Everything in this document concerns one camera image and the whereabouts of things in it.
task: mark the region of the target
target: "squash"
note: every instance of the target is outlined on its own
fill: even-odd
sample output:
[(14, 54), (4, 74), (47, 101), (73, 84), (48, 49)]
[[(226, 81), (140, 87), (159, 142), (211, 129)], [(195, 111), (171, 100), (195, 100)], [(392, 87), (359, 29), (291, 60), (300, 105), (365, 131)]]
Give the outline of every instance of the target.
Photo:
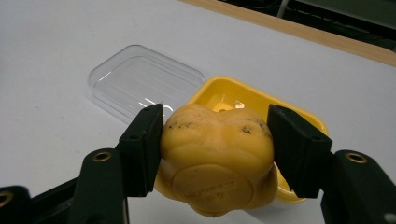
[(207, 217), (265, 206), (276, 196), (272, 135), (255, 112), (184, 105), (166, 121), (155, 189)]

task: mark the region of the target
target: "clear plastic lid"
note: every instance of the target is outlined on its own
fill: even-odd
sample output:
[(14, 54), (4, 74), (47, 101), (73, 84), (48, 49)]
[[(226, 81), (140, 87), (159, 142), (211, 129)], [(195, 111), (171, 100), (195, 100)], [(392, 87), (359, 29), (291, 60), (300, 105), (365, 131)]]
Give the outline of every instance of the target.
[(139, 45), (129, 46), (92, 70), (92, 100), (125, 123), (148, 105), (163, 104), (164, 120), (203, 85), (198, 70)]

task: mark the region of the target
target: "yellow container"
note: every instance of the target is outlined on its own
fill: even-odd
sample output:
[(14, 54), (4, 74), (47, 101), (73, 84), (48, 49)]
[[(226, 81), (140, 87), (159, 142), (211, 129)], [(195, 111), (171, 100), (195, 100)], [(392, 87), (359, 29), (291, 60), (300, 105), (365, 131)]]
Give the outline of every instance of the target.
[[(275, 98), (265, 92), (258, 91), (249, 85), (231, 77), (212, 77), (188, 101), (188, 104), (205, 105), (213, 111), (229, 110), (234, 108), (248, 108), (258, 113), (267, 121), (268, 106), (282, 105), (294, 110), (308, 120), (312, 125), (328, 135), (326, 124), (317, 116)], [(283, 202), (299, 203), (304, 199), (298, 198), (288, 186), (281, 173), (277, 171), (278, 191), (276, 197)]]

